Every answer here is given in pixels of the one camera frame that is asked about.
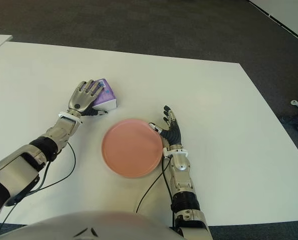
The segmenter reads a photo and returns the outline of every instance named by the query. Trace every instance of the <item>robotic hand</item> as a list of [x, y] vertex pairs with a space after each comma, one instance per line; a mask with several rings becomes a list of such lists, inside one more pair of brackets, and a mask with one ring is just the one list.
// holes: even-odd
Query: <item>robotic hand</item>
[[90, 80], [88, 82], [82, 81], [75, 89], [70, 101], [68, 112], [72, 115], [78, 116], [96, 116], [107, 114], [107, 111], [98, 111], [92, 108], [94, 100], [103, 90], [103, 86], [99, 86], [99, 82]]
[[175, 214], [175, 230], [186, 239], [212, 240], [204, 214], [195, 194], [193, 182], [190, 177], [190, 162], [188, 152], [181, 144], [181, 133], [173, 111], [164, 107], [163, 119], [169, 129], [165, 130], [154, 123], [149, 125], [169, 142], [169, 149], [163, 149], [165, 158], [169, 158], [171, 172], [171, 210]]
[[163, 118], [163, 120], [166, 121], [166, 123], [169, 126], [169, 130], [164, 130], [157, 126], [155, 123], [151, 122], [149, 125], [158, 132], [162, 137], [164, 137], [166, 140], [168, 140], [170, 147], [176, 145], [181, 145], [181, 133], [180, 128], [177, 122], [177, 119], [175, 118], [175, 115], [173, 111], [168, 107], [164, 106], [164, 114], [166, 117]]
[[69, 101], [67, 112], [59, 113], [56, 124], [45, 134], [0, 161], [0, 212], [3, 206], [19, 203], [38, 183], [39, 171], [46, 162], [55, 160], [67, 145], [78, 126], [81, 116], [106, 114], [92, 109], [93, 101], [103, 87], [93, 80], [81, 82]]

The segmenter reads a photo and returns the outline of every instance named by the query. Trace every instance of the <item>dark gray carpet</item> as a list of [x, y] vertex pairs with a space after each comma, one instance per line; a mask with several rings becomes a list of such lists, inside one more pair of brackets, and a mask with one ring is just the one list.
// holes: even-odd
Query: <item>dark gray carpet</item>
[[[16, 42], [240, 63], [277, 115], [298, 113], [289, 104], [298, 101], [298, 39], [245, 0], [0, 0], [0, 34]], [[286, 131], [298, 148], [298, 132]], [[298, 222], [211, 230], [215, 240], [298, 239]]]

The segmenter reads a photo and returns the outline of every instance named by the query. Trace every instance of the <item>purple box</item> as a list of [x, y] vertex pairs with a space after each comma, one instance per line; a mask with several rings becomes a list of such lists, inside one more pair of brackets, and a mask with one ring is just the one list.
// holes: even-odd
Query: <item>purple box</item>
[[104, 88], [97, 99], [93, 102], [92, 108], [104, 111], [115, 109], [117, 107], [117, 98], [114, 96], [108, 82], [104, 78], [96, 80], [95, 82], [100, 83], [98, 87], [103, 86]]

